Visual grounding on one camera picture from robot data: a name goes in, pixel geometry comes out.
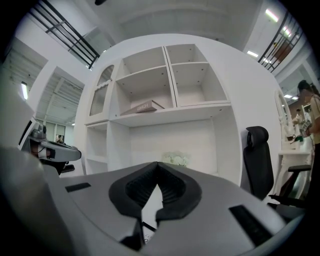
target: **mirror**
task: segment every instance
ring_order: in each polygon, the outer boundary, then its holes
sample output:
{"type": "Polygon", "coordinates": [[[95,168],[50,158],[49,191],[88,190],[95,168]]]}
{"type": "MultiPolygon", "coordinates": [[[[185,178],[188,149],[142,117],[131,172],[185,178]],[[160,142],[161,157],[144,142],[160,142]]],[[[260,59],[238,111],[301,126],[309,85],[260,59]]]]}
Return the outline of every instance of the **mirror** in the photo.
{"type": "Polygon", "coordinates": [[[282,141],[288,141],[287,137],[290,137],[295,133],[290,109],[281,90],[276,90],[274,97],[279,114],[282,141]]]}

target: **railing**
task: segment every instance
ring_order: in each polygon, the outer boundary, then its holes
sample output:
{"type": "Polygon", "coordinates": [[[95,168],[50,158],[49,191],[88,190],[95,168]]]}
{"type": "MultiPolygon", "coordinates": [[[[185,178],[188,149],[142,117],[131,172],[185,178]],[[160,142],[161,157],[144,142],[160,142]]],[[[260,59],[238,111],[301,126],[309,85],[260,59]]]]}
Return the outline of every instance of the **railing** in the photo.
{"type": "Polygon", "coordinates": [[[52,34],[91,69],[100,55],[47,0],[39,1],[29,13],[43,26],[47,34],[52,34]]]}
{"type": "Polygon", "coordinates": [[[302,28],[287,11],[278,31],[258,62],[272,73],[296,46],[302,35],[302,28]]]}

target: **black headrest cushion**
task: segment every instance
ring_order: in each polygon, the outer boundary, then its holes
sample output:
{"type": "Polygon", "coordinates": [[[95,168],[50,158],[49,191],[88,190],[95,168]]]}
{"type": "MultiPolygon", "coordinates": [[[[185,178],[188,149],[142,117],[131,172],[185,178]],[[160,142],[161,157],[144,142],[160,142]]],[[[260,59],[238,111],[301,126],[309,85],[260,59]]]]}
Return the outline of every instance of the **black headrest cushion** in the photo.
{"type": "Polygon", "coordinates": [[[246,129],[249,131],[247,135],[247,145],[250,148],[266,143],[269,139],[268,131],[261,126],[251,126],[246,129]]]}

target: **white flowers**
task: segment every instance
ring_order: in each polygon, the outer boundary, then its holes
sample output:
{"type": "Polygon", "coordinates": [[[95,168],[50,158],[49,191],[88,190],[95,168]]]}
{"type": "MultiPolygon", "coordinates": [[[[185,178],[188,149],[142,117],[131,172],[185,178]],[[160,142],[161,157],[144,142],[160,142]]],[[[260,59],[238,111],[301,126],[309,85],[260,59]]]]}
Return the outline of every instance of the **white flowers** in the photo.
{"type": "Polygon", "coordinates": [[[162,154],[162,162],[177,166],[186,167],[189,164],[190,156],[180,151],[165,152],[162,154]]]}

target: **black office chair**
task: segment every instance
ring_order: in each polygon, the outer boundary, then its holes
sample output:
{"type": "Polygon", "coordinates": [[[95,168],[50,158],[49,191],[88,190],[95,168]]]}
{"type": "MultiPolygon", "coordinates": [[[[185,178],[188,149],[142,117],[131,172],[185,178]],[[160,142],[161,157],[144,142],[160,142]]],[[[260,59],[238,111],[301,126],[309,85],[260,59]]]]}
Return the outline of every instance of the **black office chair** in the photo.
{"type": "MultiPolygon", "coordinates": [[[[269,134],[268,131],[261,126],[252,126],[247,127],[246,129],[248,130],[248,135],[247,147],[243,150],[244,164],[249,179],[251,193],[260,200],[263,200],[274,185],[274,173],[267,142],[269,134]]],[[[292,176],[282,187],[280,195],[270,195],[270,198],[277,200],[281,205],[305,208],[306,204],[304,200],[289,198],[288,196],[294,187],[299,173],[310,170],[310,165],[291,166],[288,169],[288,172],[292,172],[292,176]]],[[[268,205],[275,209],[278,208],[278,205],[276,204],[268,205]]]]}

